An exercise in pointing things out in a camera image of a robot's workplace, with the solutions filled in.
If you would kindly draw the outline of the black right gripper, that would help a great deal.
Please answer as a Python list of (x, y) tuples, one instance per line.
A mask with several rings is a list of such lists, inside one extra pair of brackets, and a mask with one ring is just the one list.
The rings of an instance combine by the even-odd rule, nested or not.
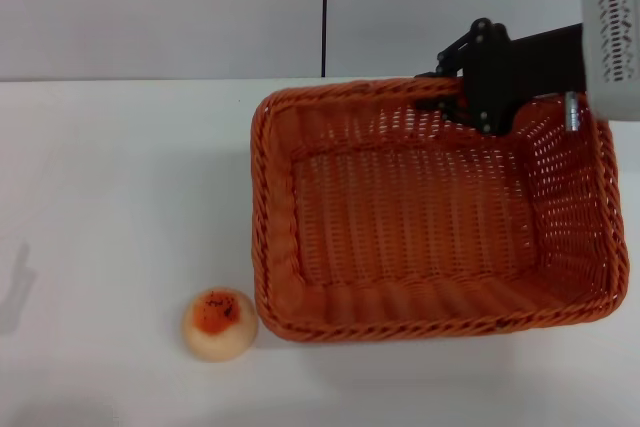
[(462, 71), (464, 99), (421, 98), (414, 106), (482, 134), (504, 136), (531, 100), (586, 91), (582, 37), (583, 26), (575, 24), (513, 40), (502, 23), (476, 19), (437, 54), (432, 71), (416, 75), (455, 78)]

